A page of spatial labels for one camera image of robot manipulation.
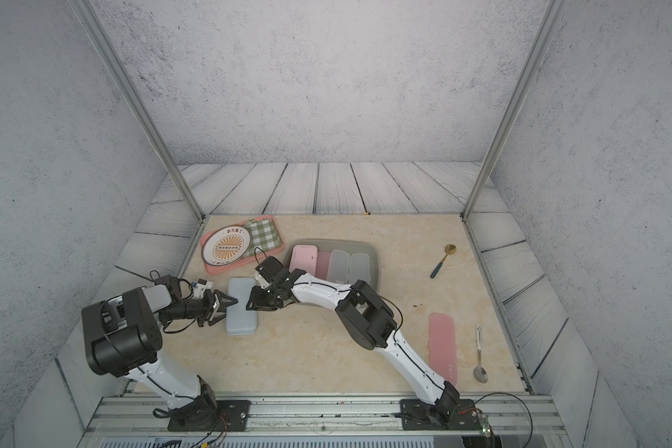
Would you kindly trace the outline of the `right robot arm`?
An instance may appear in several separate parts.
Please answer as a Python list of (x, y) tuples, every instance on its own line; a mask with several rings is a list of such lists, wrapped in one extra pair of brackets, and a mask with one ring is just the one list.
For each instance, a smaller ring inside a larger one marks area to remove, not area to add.
[(427, 419), (446, 426), (459, 409), (460, 394), (429, 367), (405, 339), (393, 308), (368, 283), (352, 285), (318, 279), (306, 271), (289, 271), (274, 258), (256, 268), (246, 308), (276, 311), (291, 304), (309, 304), (334, 311), (351, 338), (362, 348), (381, 354), (429, 406)]

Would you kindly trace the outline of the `grey plastic storage box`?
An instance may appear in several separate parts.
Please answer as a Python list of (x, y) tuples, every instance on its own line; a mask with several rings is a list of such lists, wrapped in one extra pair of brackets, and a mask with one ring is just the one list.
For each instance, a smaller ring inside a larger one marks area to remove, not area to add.
[(381, 280), (380, 256), (368, 243), (337, 239), (301, 239), (289, 246), (283, 265), (304, 269), (332, 283), (368, 283), (376, 292)]

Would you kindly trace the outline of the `translucent pink pencil case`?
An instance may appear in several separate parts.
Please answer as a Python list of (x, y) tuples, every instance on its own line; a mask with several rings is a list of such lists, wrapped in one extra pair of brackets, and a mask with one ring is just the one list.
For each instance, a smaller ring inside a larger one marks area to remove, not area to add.
[(317, 265), (315, 266), (315, 277), (327, 280), (330, 267), (330, 256), (332, 254), (328, 251), (319, 251), (317, 253)]

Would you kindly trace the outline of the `light blue pencil case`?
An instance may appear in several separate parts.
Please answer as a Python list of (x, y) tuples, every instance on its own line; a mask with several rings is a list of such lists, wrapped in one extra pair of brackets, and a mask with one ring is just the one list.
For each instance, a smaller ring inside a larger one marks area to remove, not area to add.
[(228, 295), (237, 300), (226, 312), (226, 330), (229, 336), (244, 336), (256, 332), (258, 314), (246, 309), (256, 281), (251, 277), (233, 277), (229, 281)]

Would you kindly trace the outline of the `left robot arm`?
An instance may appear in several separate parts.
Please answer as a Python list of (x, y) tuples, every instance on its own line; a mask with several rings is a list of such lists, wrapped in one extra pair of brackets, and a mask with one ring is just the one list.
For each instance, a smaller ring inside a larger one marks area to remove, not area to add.
[(81, 310), (86, 360), (98, 375), (126, 377), (160, 395), (165, 410), (154, 412), (179, 425), (205, 425), (219, 420), (218, 402), (208, 384), (170, 360), (162, 348), (164, 335), (177, 320), (211, 327), (226, 318), (239, 300), (200, 280), (157, 276), (150, 287), (137, 287)]

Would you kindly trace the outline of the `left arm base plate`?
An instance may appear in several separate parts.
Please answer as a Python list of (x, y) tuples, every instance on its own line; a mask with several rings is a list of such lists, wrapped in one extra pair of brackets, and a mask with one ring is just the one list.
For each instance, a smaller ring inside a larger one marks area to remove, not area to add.
[(211, 401), (198, 399), (170, 412), (170, 432), (243, 432), (248, 423), (250, 401)]

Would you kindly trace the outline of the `clear pencil case with label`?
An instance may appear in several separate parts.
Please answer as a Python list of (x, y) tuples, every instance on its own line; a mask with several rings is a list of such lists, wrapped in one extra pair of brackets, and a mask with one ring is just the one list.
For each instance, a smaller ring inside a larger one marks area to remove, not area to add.
[(348, 283), (348, 272), (351, 255), (343, 250), (333, 250), (330, 256), (328, 281), (337, 284)]

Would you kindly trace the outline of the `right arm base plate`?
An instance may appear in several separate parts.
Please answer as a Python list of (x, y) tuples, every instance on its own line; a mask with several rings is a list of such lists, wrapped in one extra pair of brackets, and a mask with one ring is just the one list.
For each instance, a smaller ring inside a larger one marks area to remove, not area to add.
[(471, 399), (462, 399), (450, 411), (443, 411), (419, 399), (402, 399), (399, 412), (394, 416), (401, 420), (403, 430), (482, 430)]

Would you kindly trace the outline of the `opaque pink pencil case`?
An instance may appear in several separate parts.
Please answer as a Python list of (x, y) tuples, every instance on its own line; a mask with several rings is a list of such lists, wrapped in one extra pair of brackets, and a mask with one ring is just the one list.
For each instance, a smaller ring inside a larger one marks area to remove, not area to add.
[(289, 270), (301, 270), (315, 276), (317, 270), (318, 248), (313, 245), (296, 245), (291, 251)]

